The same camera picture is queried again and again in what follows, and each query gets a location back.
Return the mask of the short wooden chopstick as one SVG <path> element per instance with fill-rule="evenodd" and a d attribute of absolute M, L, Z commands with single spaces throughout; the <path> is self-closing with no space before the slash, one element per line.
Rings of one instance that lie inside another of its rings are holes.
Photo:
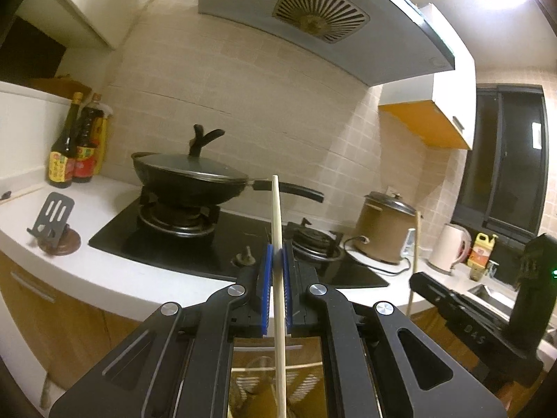
<path fill-rule="evenodd" d="M 284 277 L 282 267 L 282 222 L 280 207 L 280 181 L 277 175 L 271 178 L 272 186 L 272 245 L 273 245 L 273 304 L 274 338 L 276 361 L 277 417 L 287 417 L 286 375 L 286 318 Z"/>

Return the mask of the single wooden chopstick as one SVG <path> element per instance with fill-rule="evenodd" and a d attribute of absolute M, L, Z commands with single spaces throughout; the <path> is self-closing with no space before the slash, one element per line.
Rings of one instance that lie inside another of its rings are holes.
<path fill-rule="evenodd" d="M 421 233 L 421 212 L 416 210 L 415 213 L 415 244 L 414 244 L 414 255 L 413 255 L 413 267 L 411 268 L 411 277 L 417 273 L 418 260 L 419 260 L 419 243 L 420 243 L 420 233 Z M 410 289 L 409 300 L 406 308 L 406 316 L 411 317 L 411 306 L 414 302 L 414 291 Z"/>

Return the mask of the clear spoon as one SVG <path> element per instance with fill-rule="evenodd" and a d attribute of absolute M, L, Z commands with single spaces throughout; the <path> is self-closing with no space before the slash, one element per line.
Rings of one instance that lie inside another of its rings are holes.
<path fill-rule="evenodd" d="M 258 356 L 234 372 L 234 417 L 276 417 L 275 361 Z"/>

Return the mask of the kitchen sink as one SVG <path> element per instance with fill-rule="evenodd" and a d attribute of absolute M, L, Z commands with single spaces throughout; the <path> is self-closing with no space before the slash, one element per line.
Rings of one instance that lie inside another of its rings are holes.
<path fill-rule="evenodd" d="M 505 322 L 508 323 L 510 321 L 515 301 L 503 293 L 483 284 L 479 284 L 467 290 L 465 294 L 474 297 L 473 300 L 500 316 Z M 548 323 L 542 341 L 556 348 L 556 327 L 553 326 L 551 322 Z"/>

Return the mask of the yellow oil bottle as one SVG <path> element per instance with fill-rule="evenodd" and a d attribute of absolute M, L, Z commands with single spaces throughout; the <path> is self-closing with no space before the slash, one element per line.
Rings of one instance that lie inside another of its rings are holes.
<path fill-rule="evenodd" d="M 489 236 L 483 232 L 477 234 L 466 261 L 470 269 L 469 278 L 473 281 L 479 281 L 484 275 L 498 237 L 496 234 Z"/>

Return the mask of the pink electric kettle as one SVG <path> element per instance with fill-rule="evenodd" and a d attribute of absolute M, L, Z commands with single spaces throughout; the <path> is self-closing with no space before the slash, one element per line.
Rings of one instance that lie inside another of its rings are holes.
<path fill-rule="evenodd" d="M 470 248 L 471 236 L 463 226 L 445 224 L 427 259 L 427 265 L 451 276 L 454 266 L 465 260 Z"/>

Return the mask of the black gas stove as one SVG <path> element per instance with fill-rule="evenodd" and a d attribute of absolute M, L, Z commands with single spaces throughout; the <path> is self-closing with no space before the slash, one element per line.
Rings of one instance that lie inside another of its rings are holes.
<path fill-rule="evenodd" d="M 303 219 L 288 223 L 283 239 L 293 259 L 313 267 L 319 280 L 338 289 L 382 288 L 388 282 L 354 261 L 340 233 L 326 233 Z M 130 261 L 198 277 L 232 281 L 257 264 L 271 242 L 271 224 L 218 207 L 173 208 L 143 194 L 102 227 L 89 245 Z"/>

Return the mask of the brown rice cooker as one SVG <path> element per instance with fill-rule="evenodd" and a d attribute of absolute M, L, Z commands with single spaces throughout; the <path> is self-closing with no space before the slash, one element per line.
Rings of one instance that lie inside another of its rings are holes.
<path fill-rule="evenodd" d="M 370 192 L 352 237 L 343 248 L 354 261 L 376 273 L 397 276 L 411 269 L 404 249 L 416 227 L 416 209 L 399 194 Z"/>

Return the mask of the black phone stand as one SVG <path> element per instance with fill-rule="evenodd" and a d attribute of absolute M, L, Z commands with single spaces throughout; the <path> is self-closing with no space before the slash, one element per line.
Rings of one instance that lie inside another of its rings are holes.
<path fill-rule="evenodd" d="M 67 256 L 80 248 L 81 238 L 68 224 L 73 209 L 74 200 L 69 196 L 52 192 L 46 197 L 34 225 L 26 230 L 44 253 Z"/>

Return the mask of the black wok pan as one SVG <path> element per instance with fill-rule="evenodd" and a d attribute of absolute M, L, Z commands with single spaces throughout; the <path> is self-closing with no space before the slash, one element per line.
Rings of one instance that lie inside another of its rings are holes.
<path fill-rule="evenodd" d="M 131 155 L 137 177 L 160 202 L 171 206 L 211 207 L 239 196 L 249 187 L 270 192 L 269 178 L 251 178 L 231 166 L 201 156 L 210 142 L 224 136 L 223 129 L 206 132 L 194 125 L 195 137 L 186 154 L 136 152 Z"/>

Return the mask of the dark soy sauce bottle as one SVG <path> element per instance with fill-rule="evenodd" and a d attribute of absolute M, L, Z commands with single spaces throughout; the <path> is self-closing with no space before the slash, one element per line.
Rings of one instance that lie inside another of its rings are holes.
<path fill-rule="evenodd" d="M 73 181 L 77 161 L 77 116 L 82 99 L 83 93 L 73 94 L 62 132 L 50 149 L 47 179 L 57 188 L 68 188 Z"/>

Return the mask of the red label sauce bottle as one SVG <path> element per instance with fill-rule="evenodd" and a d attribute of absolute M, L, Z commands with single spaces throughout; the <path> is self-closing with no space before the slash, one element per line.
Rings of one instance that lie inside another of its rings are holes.
<path fill-rule="evenodd" d="M 77 160 L 73 177 L 76 183 L 90 182 L 93 178 L 99 145 L 97 125 L 104 118 L 101 99 L 100 93 L 94 93 L 92 100 L 82 109 L 78 121 Z"/>

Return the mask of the yellow bottle behind sauces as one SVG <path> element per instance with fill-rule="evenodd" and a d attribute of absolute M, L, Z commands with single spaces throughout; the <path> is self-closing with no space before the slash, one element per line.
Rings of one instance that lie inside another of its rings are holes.
<path fill-rule="evenodd" d="M 99 108 L 102 114 L 95 118 L 93 125 L 93 142 L 96 144 L 93 169 L 95 176 L 100 174 L 103 166 L 108 143 L 109 121 L 110 116 L 113 115 L 113 110 L 110 106 L 100 103 Z"/>

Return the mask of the range hood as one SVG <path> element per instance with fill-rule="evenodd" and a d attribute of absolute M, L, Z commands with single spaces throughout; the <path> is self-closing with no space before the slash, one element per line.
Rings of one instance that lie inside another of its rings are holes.
<path fill-rule="evenodd" d="M 455 67 L 410 0 L 198 0 L 198 10 L 290 41 L 369 87 Z"/>

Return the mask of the white orange wall cabinet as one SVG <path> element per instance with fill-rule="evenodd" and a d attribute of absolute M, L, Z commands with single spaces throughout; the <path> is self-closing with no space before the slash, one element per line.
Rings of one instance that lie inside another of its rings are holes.
<path fill-rule="evenodd" d="M 427 146 L 473 147 L 476 125 L 475 61 L 458 33 L 432 4 L 420 9 L 455 57 L 455 69 L 382 86 L 378 108 L 398 118 Z"/>

